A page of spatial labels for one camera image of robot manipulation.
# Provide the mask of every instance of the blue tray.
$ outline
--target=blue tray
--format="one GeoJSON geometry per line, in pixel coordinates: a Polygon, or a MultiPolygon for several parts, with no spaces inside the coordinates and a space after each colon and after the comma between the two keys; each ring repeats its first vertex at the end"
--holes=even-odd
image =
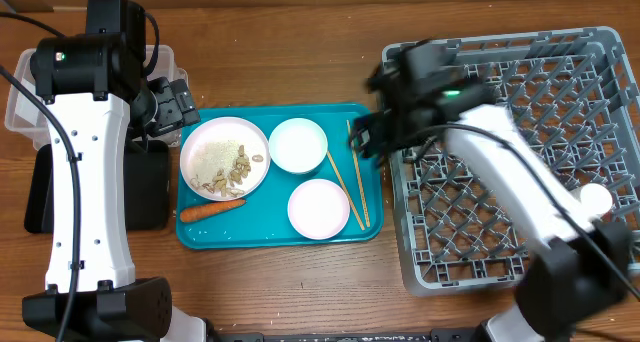
{"type": "MultiPolygon", "coordinates": [[[[327,135],[329,151],[347,185],[362,222],[365,223],[353,157],[346,143],[346,120],[353,120],[368,113],[369,110],[360,104],[341,103],[202,109],[200,117],[201,123],[225,116],[244,118],[258,126],[267,138],[279,123],[290,118],[303,117],[316,122],[327,135]]],[[[199,124],[196,124],[182,130],[183,145],[186,138],[198,126],[199,124]]],[[[289,223],[287,202],[298,185],[312,178],[328,179],[339,185],[329,160],[325,158],[317,173],[302,177],[283,171],[272,161],[262,184],[246,197],[247,204],[193,223],[182,223],[180,212],[186,207],[198,206],[210,201],[191,191],[180,176],[176,222],[178,238],[185,246],[193,249],[296,246],[372,239],[380,232],[384,221],[380,174],[373,160],[360,159],[358,163],[371,220],[371,227],[364,231],[360,229],[353,212],[349,216],[347,226],[335,237],[324,241],[310,240],[301,236],[289,223]]]]}

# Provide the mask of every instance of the orange carrot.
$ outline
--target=orange carrot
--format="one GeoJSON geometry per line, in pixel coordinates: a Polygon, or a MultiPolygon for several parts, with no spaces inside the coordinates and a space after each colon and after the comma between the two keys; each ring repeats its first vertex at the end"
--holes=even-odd
{"type": "Polygon", "coordinates": [[[195,222],[222,212],[243,206],[247,201],[237,199],[233,201],[214,202],[202,206],[189,207],[182,210],[180,219],[184,223],[195,222]]]}

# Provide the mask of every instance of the wooden tabletop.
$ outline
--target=wooden tabletop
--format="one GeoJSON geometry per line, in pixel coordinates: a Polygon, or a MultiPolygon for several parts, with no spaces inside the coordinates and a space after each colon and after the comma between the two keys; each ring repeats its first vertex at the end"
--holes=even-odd
{"type": "MultiPolygon", "coordinates": [[[[375,108],[362,88],[395,42],[607,25],[640,66],[640,3],[578,0],[347,7],[225,8],[153,11],[161,42],[189,74],[198,107],[357,101],[375,108]]],[[[84,13],[34,14],[66,34],[84,31],[84,13]]],[[[148,40],[151,41],[151,29],[148,40]]],[[[0,20],[0,64],[46,34],[0,20]]],[[[0,109],[8,84],[0,81],[0,109]]],[[[23,228],[35,150],[0,128],[0,339],[50,341],[22,322],[21,299],[43,291],[51,235],[23,228]]],[[[172,153],[173,210],[178,153],[172,153]]],[[[383,176],[384,199],[391,179],[383,176]]],[[[510,290],[417,298],[405,290],[390,204],[370,242],[310,247],[192,251],[175,234],[128,234],[138,277],[164,276],[176,306],[212,320],[221,333],[265,334],[429,331],[475,326],[512,303],[510,290]]],[[[583,327],[640,339],[640,304],[621,306],[583,327]]],[[[580,337],[580,341],[597,341],[580,337]]]]}

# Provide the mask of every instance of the pair of chopsticks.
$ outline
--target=pair of chopsticks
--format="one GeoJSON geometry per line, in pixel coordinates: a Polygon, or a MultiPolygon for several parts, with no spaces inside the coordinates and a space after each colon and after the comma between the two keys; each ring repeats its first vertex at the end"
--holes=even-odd
{"type": "MultiPolygon", "coordinates": [[[[349,123],[349,120],[347,120],[347,133],[349,136],[351,135],[351,124],[349,123]]],[[[367,228],[369,228],[371,227],[371,221],[369,220],[369,210],[367,209],[367,199],[364,196],[364,188],[362,187],[362,177],[360,177],[360,165],[358,164],[358,156],[356,155],[356,151],[353,148],[351,149],[351,153],[353,155],[353,164],[356,168],[356,177],[358,178],[358,188],[360,189],[360,198],[362,199],[362,210],[364,212],[364,218],[367,223],[367,228]]],[[[360,219],[360,214],[358,213],[356,206],[353,204],[353,200],[351,199],[351,196],[349,195],[349,191],[347,190],[347,185],[344,184],[344,181],[342,180],[342,176],[340,176],[340,172],[338,171],[338,166],[336,166],[336,163],[333,161],[333,157],[331,157],[331,152],[329,152],[328,150],[327,150],[327,157],[329,157],[329,162],[331,162],[333,171],[336,173],[336,176],[338,176],[338,181],[340,181],[340,185],[342,185],[342,190],[347,195],[347,199],[349,200],[349,204],[351,205],[351,210],[353,210],[353,214],[356,216],[356,220],[360,225],[360,229],[364,231],[365,228],[364,228],[364,224],[362,224],[362,219],[360,219]]]]}

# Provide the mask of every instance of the gray plastic basket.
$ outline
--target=gray plastic basket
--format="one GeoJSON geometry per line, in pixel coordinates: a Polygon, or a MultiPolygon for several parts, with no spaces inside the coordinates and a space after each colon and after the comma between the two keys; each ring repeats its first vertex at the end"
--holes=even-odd
{"type": "MultiPolygon", "coordinates": [[[[634,232],[640,270],[639,92],[618,33],[608,27],[437,40],[448,64],[486,77],[531,148],[567,189],[588,182],[614,197],[603,219],[634,232]]],[[[393,65],[403,46],[382,53],[393,65]]],[[[402,277],[417,296],[514,284],[526,271],[526,240],[471,171],[439,145],[391,156],[402,277]]]]}

